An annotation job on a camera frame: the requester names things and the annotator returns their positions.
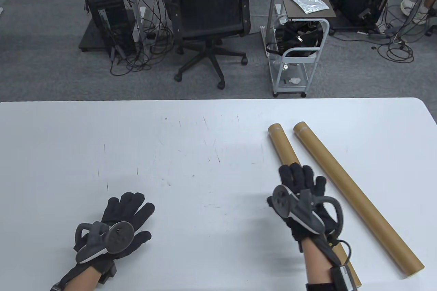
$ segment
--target black computer case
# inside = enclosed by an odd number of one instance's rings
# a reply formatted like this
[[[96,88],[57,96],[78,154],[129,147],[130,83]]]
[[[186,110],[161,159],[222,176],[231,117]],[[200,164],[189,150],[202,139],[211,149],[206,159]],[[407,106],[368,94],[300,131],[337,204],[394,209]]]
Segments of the black computer case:
[[[133,26],[129,22],[124,0],[86,1],[108,54],[111,55],[111,49],[115,46],[120,46],[126,56],[136,53]]]

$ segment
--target circular disc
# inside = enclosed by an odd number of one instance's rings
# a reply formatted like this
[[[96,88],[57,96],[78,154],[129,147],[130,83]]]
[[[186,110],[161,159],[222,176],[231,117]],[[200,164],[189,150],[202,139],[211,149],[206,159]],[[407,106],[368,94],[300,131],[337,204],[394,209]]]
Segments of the circular disc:
[[[114,224],[105,235],[106,250],[109,253],[119,253],[126,249],[134,239],[135,230],[127,221]]]
[[[275,211],[282,218],[288,218],[290,216],[290,196],[288,188],[284,185],[278,185],[273,190],[272,204]]]

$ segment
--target black bag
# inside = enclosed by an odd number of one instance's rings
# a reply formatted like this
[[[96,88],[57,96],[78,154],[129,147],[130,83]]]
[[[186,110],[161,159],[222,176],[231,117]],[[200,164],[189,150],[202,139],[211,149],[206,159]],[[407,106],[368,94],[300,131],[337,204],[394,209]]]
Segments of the black bag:
[[[274,43],[267,43],[266,51],[282,56],[290,48],[317,47],[322,44],[323,27],[318,21],[288,21],[276,28],[278,51],[269,49]],[[292,51],[287,57],[308,57],[315,51]]]

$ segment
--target chair base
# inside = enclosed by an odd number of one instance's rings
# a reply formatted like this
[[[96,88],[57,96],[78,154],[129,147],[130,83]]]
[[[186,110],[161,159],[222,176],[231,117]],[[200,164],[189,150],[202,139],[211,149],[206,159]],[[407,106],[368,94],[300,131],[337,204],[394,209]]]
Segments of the chair base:
[[[184,66],[179,68],[178,73],[175,75],[174,80],[176,82],[182,81],[182,74],[200,62],[204,58],[209,58],[209,60],[212,63],[212,66],[214,66],[215,71],[218,74],[218,77],[220,78],[220,82],[217,84],[217,88],[220,90],[223,90],[225,88],[225,77],[223,76],[223,72],[220,69],[219,63],[217,62],[217,58],[215,56],[234,56],[234,57],[242,57],[241,64],[247,65],[247,56],[245,52],[239,52],[239,51],[231,51],[224,48],[217,47],[217,41],[213,40],[206,40],[205,45],[198,45],[198,44],[184,44],[183,46],[178,47],[177,53],[183,54],[183,49],[190,49],[194,51],[198,51],[198,55],[193,57],[189,62],[187,62]]]

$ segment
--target gloved hand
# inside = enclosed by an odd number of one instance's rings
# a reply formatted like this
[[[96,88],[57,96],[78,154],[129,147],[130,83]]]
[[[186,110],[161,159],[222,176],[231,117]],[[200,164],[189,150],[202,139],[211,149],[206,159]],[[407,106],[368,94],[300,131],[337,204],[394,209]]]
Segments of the gloved hand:
[[[150,202],[147,202],[140,210],[138,210],[143,202],[144,195],[142,193],[133,194],[132,192],[127,192],[122,195],[120,201],[115,197],[110,198],[103,213],[101,222],[112,226],[119,221],[128,221],[132,224],[136,232],[155,211],[155,206]],[[100,257],[110,260],[126,257],[151,238],[152,235],[149,231],[142,231],[135,235],[132,243],[124,251],[115,254],[107,253]],[[87,239],[88,234],[84,235],[83,238],[81,238],[81,241],[74,246],[75,251],[79,251],[86,244]]]
[[[294,163],[290,166],[283,165],[279,168],[279,176],[281,177],[282,184],[289,188],[297,197],[300,196],[301,190],[304,189],[309,189],[315,196],[323,196],[325,194],[326,178],[318,176],[314,184],[314,172],[310,166],[301,167],[298,163]],[[267,198],[267,203],[274,209],[271,198],[271,196]],[[316,205],[314,212],[325,224],[325,234],[328,236],[335,228],[336,222],[329,216],[323,204]],[[283,219],[283,221],[285,221],[287,226],[292,230],[292,235],[298,242],[314,235],[290,217]]]
[[[132,224],[134,230],[137,231],[155,210],[155,206],[149,202],[147,202],[140,210],[138,210],[143,202],[144,195],[141,193],[133,194],[131,192],[127,192],[122,195],[120,201],[118,198],[110,198],[103,213],[101,222],[112,226],[119,221],[128,221],[130,224]],[[77,264],[61,279],[58,284],[54,286],[52,290],[57,290],[57,288],[62,290],[69,281],[91,266],[102,274],[99,282],[104,283],[109,276],[113,276],[115,274],[115,259],[120,259],[130,255],[132,252],[138,249],[141,244],[149,241],[151,238],[152,235],[150,232],[139,232],[134,236],[132,243],[122,252],[114,254],[105,253],[86,263]],[[87,240],[88,234],[85,234],[81,240],[75,244],[75,251],[78,252],[83,246],[85,246]]]

